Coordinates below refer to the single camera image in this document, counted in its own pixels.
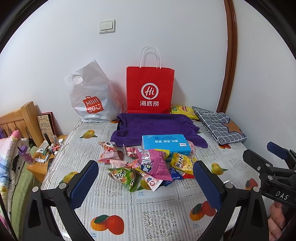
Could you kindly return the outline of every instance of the human hand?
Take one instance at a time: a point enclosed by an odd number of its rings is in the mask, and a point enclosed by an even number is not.
[[[275,241],[281,236],[281,229],[285,226],[285,217],[283,215],[283,205],[279,202],[274,202],[269,210],[271,216],[268,219],[269,241]]]

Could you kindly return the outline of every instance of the white plastic bag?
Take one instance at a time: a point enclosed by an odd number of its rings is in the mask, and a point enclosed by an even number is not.
[[[83,122],[113,121],[122,112],[118,95],[95,60],[64,80],[72,107]]]

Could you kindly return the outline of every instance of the gray plaid cloth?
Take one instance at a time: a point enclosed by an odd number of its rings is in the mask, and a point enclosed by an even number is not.
[[[243,135],[236,131],[229,132],[229,128],[223,123],[227,124],[232,120],[225,113],[216,113],[195,106],[192,106],[192,108],[196,116],[219,144],[242,142],[248,138],[241,130]]]

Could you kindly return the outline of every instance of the purple water bottle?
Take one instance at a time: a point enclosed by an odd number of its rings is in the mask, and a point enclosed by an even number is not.
[[[31,155],[29,153],[28,147],[27,146],[21,146],[21,148],[18,148],[18,149],[19,149],[19,154],[26,160],[26,162],[29,165],[33,165],[34,160],[33,160],[33,158],[31,157]]]

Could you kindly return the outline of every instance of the wooden nightstand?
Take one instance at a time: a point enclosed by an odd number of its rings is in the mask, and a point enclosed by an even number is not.
[[[58,139],[63,138],[64,141],[67,138],[68,135],[61,135],[58,137]],[[43,156],[42,153],[36,153],[32,156],[33,159],[35,158],[41,158],[41,159],[45,159],[46,155]],[[40,163],[40,162],[35,162],[34,165],[30,166],[27,165],[27,170],[29,170],[34,177],[36,177],[36,179],[39,182],[43,182],[45,175],[47,173],[47,166],[48,166],[48,161],[44,162],[44,163]]]

